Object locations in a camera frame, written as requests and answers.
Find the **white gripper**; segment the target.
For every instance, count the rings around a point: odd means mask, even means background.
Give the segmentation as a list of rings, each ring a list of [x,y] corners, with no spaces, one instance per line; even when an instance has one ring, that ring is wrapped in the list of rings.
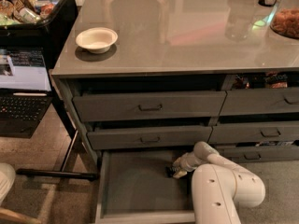
[[[181,167],[183,170],[176,171],[173,174],[175,179],[180,179],[188,172],[193,171],[200,165],[200,160],[194,155],[193,152],[185,153],[173,162],[174,167]]]

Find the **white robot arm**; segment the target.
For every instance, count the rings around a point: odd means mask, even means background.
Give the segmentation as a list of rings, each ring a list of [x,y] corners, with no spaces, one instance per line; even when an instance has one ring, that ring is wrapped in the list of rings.
[[[195,224],[241,224],[236,208],[258,206],[265,197],[260,177],[227,160],[206,142],[197,142],[172,168],[176,179],[192,172]]]

